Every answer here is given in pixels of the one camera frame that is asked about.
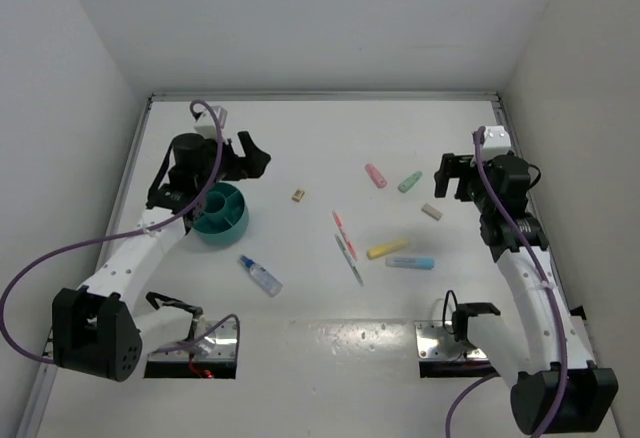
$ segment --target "pen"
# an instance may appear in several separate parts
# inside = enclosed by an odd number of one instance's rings
[[[356,249],[354,248],[353,243],[351,243],[351,240],[347,236],[347,232],[344,231],[344,227],[342,225],[342,220],[338,216],[338,213],[333,211],[333,212],[331,212],[331,214],[333,215],[333,219],[335,220],[336,225],[338,225],[338,230],[340,231],[340,234],[342,235],[342,239],[347,244],[347,248],[349,248],[349,253],[351,253],[351,256],[353,256],[354,260],[358,261],[358,257],[356,256]]]
[[[349,266],[351,267],[351,271],[353,271],[353,274],[355,275],[356,280],[358,280],[358,283],[360,283],[360,286],[364,286],[362,277],[360,276],[360,273],[358,273],[358,269],[356,268],[356,264],[351,259],[351,256],[349,256],[349,252],[347,251],[344,244],[342,243],[342,240],[338,235],[333,235],[333,236],[335,236],[336,241],[338,242],[338,246],[340,247],[340,250],[342,251],[342,254],[344,255],[345,259],[347,260],[347,263],[349,263]]]

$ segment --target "yellow chalk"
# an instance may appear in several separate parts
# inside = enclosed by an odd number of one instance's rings
[[[391,243],[385,243],[384,245],[376,246],[367,251],[367,257],[370,260],[375,260],[381,256],[388,255],[394,251],[401,250],[409,246],[409,240],[407,238],[400,238],[392,241]]]

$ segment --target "teal bowl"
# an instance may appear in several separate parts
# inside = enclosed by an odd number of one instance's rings
[[[207,204],[193,229],[212,246],[229,246],[244,235],[249,226],[249,209],[244,196],[229,183],[218,183],[207,193]]]

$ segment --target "pink marker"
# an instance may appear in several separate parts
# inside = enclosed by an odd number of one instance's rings
[[[382,173],[380,173],[378,169],[371,163],[367,163],[364,169],[367,171],[367,173],[369,173],[369,176],[378,188],[384,188],[385,186],[387,186],[387,180],[384,179]]]
[[[342,220],[338,216],[338,213],[336,213],[335,211],[332,211],[331,214],[333,215],[333,219],[335,220],[336,225],[338,225],[338,230],[340,230],[342,239],[347,244],[347,248],[349,248],[349,253],[351,253],[351,256],[353,256],[354,260],[358,261],[358,258],[356,257],[356,249],[354,248],[353,243],[351,243],[351,240],[347,236],[347,232],[344,231],[344,228],[342,227]]]

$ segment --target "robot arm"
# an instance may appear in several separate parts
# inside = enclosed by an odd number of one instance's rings
[[[568,384],[547,433],[596,431],[618,384],[613,370],[598,368],[578,338],[570,314],[551,272],[548,240],[538,220],[527,212],[531,187],[529,164],[511,151],[503,127],[487,127],[482,137],[480,158],[445,154],[435,174],[436,197],[447,192],[451,178],[458,178],[456,199],[473,201],[480,211],[480,232],[494,262],[507,280],[524,327],[527,346],[514,339],[515,333],[491,303],[459,304],[452,317],[456,341],[480,348],[511,389],[511,408],[523,433],[533,433],[545,417],[559,382],[560,350],[547,290],[560,309],[566,334]],[[488,196],[477,166],[483,166],[491,187],[518,225],[542,264],[548,283],[543,283],[531,256]]]
[[[223,123],[226,111],[219,107],[215,111]],[[218,146],[223,147],[218,179],[259,178],[271,160],[248,132],[238,134],[245,152],[239,157],[230,141],[217,143],[212,138],[213,127],[199,123],[208,117],[199,114],[195,118],[199,133],[172,140],[149,189],[147,207],[137,225],[145,232],[126,239],[78,289],[62,289],[56,295],[53,358],[59,367],[123,381],[141,357],[163,344],[193,338],[201,308],[150,293],[147,300],[155,311],[134,318],[131,310],[162,258],[189,233],[202,209],[191,210],[182,220],[161,229],[146,228],[180,213],[199,195],[212,173]],[[171,155],[175,164],[170,168]],[[165,175],[169,180],[163,183]]]

